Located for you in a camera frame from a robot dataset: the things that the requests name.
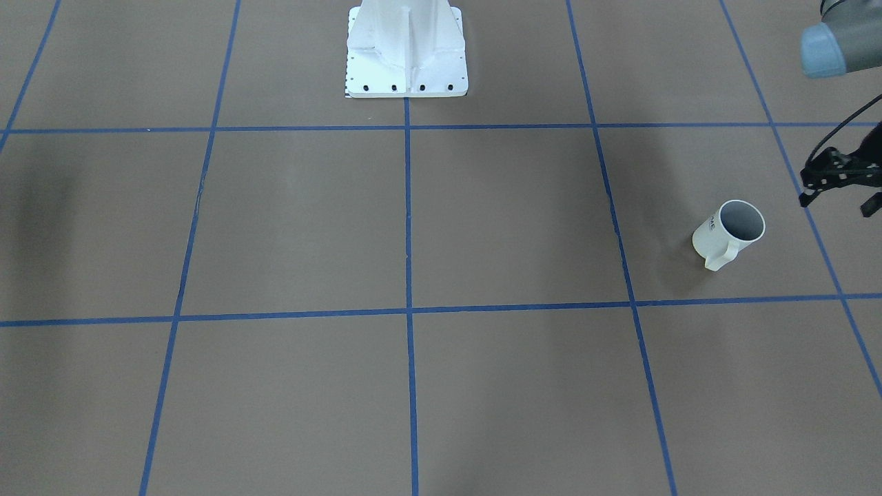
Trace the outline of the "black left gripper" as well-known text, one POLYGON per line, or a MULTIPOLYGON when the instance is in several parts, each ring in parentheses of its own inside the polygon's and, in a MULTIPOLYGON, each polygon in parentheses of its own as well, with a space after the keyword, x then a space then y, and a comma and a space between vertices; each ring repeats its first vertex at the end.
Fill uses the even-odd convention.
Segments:
MULTIPOLYGON (((870 187, 881 186, 881 123, 877 123, 852 154, 828 147, 807 161, 800 172, 803 191, 798 200, 806 208, 822 192, 841 189, 861 179, 870 187), (862 175, 862 163, 876 165, 862 175)), ((882 208, 882 192, 876 192, 862 204, 862 217, 870 218, 882 208)))

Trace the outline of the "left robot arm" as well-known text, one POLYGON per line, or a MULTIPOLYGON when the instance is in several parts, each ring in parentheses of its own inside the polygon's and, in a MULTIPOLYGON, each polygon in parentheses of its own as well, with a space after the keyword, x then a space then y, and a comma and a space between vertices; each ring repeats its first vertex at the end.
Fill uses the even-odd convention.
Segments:
MULTIPOLYGON (((824 79, 880 67, 879 1, 822 1, 819 14, 819 24, 804 29, 801 38, 804 75, 810 79, 824 79)), ((880 123, 876 123, 851 153, 828 147, 831 138, 878 103, 879 95, 838 123, 810 151, 800 171, 803 191, 798 200, 801 207, 809 207, 820 194, 830 189, 860 186, 876 190, 860 206, 862 216, 869 218, 880 211, 880 123)))

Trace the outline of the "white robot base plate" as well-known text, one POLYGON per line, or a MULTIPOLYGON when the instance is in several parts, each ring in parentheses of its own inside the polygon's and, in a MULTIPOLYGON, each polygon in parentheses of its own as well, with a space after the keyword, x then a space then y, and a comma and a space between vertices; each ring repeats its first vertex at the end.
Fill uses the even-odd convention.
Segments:
POLYGON ((469 93, 463 16, 449 2, 362 1, 347 22, 347 98, 469 93))

